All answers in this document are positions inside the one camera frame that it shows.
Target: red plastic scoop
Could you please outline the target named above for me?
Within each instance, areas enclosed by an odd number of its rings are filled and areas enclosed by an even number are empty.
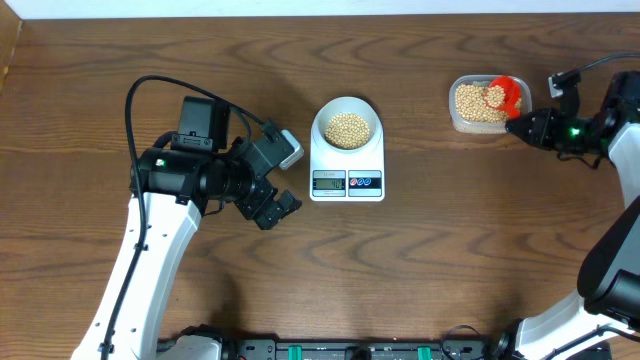
[[[512,78],[508,76],[499,76],[489,84],[489,87],[500,86],[504,89],[504,104],[493,107],[494,109],[502,110],[509,115],[509,119],[515,119],[520,116],[520,111],[516,109],[516,102],[520,98],[520,86]]]

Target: wood grain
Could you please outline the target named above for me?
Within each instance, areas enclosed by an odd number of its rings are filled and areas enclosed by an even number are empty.
[[[205,218],[180,265],[162,336],[189,325],[283,338],[483,333],[546,310],[622,212],[615,170],[560,163],[511,136],[451,126],[465,74],[524,79],[640,41],[640,15],[30,21],[0,97],[0,357],[68,358],[118,252],[129,196],[123,104],[139,76],[193,82],[290,129],[308,154],[327,101],[359,96],[385,127],[387,198],[308,198],[308,157],[271,180],[302,209],[260,232],[229,207]],[[583,113],[615,71],[585,76]],[[138,148],[176,128],[188,94],[145,84]],[[239,125],[232,133],[239,134]],[[617,359],[640,348],[616,342]]]

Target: bowl of soybeans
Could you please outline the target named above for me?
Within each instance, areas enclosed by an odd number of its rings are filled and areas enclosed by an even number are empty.
[[[470,134],[505,134],[505,122],[509,119],[504,111],[489,106],[499,105],[489,84],[500,75],[467,75],[456,80],[449,90],[449,112],[453,127]],[[520,114],[533,110],[529,86],[510,76],[520,87],[520,100],[516,104]]]
[[[327,103],[318,113],[317,131],[339,152],[357,151],[381,131],[377,114],[365,101],[341,97]]]

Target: clear plastic container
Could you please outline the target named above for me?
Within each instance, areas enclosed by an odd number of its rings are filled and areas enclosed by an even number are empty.
[[[504,123],[487,123],[487,122],[478,122],[478,121],[469,121],[465,120],[458,114],[456,110],[456,89],[458,86],[465,85],[473,85],[476,83],[477,85],[489,86],[493,79],[499,77],[501,75],[466,75],[458,80],[456,80],[453,85],[451,85],[451,89],[449,90],[449,112],[451,113],[451,118],[453,119],[453,127],[464,133],[470,134],[506,134],[507,131],[504,128]],[[520,97],[522,97],[522,105],[520,105],[520,112],[526,114],[533,110],[533,105],[531,104],[531,90],[527,84],[514,76],[509,76],[513,80],[515,80],[520,86]]]

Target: digital kitchen scale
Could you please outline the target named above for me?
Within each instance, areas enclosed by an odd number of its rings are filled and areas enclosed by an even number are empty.
[[[342,150],[325,140],[329,121],[340,113],[358,114],[369,125],[369,142]],[[369,104],[341,97],[325,105],[311,126],[309,195],[314,201],[382,201],[384,199],[384,132]]]

